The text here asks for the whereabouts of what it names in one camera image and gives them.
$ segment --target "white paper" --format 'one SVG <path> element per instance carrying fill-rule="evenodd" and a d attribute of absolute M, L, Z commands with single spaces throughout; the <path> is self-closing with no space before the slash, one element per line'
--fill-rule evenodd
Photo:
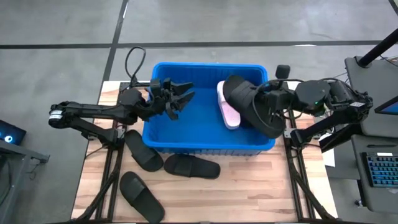
<path fill-rule="evenodd" d="M 324 134 L 319 138 L 319 141 L 331 136 L 331 134 Z M 330 166 L 330 167 L 336 167 L 335 164 L 335 149 L 330 149 L 324 153 L 322 153 L 322 157 L 323 157 L 323 162 L 325 163 L 326 166 Z"/>

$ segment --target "blue light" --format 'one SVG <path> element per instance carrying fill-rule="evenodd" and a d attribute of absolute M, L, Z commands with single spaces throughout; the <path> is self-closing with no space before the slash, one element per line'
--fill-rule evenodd
<path fill-rule="evenodd" d="M 6 137 L 4 138 L 4 140 L 5 140 L 5 142 L 10 143 L 10 142 L 12 142 L 12 137 L 11 137 L 11 136 L 6 136 Z"/>

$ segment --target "metal frame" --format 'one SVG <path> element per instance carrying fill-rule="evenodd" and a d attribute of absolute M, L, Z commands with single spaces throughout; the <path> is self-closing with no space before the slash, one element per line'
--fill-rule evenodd
<path fill-rule="evenodd" d="M 10 215 L 17 200 L 18 192 L 20 191 L 23 183 L 23 175 L 28 172 L 28 167 L 31 159 L 37 159 L 41 164 L 49 161 L 50 156 L 44 155 L 22 146 L 9 144 L 0 141 L 0 152 L 10 160 L 10 157 L 20 159 L 21 163 L 12 171 L 11 189 L 4 199 L 4 203 L 0 207 L 0 224 L 10 223 Z"/>

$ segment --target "pink slipper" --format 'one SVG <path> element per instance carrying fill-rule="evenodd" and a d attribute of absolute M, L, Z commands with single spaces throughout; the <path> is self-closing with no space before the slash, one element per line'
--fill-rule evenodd
<path fill-rule="evenodd" d="M 221 81 L 217 84 L 218 105 L 220 106 L 225 126 L 233 130 L 238 128 L 241 124 L 241 115 L 226 102 L 223 93 L 224 82 L 225 81 Z"/>

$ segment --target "concrete floor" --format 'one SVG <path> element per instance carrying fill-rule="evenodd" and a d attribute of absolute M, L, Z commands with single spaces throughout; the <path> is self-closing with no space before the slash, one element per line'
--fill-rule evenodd
<path fill-rule="evenodd" d="M 0 45 L 110 44 L 122 0 L 0 0 Z M 124 16 L 120 43 L 381 40 L 397 28 L 388 0 L 136 0 Z M 316 47 L 203 47 L 148 49 L 139 80 L 155 64 L 258 63 L 274 78 L 278 64 L 291 77 L 319 79 L 343 73 L 344 59 L 370 45 Z M 127 49 L 117 49 L 110 80 L 127 80 Z M 27 130 L 24 145 L 51 154 L 34 180 L 27 178 L 13 223 L 62 222 L 70 218 L 87 141 L 77 131 L 47 124 L 52 103 L 96 103 L 109 49 L 0 50 L 0 119 Z M 398 55 L 398 46 L 385 57 Z M 137 63 L 131 57 L 130 66 Z M 397 223 L 398 216 L 356 208 L 356 184 L 331 179 L 339 217 Z"/>

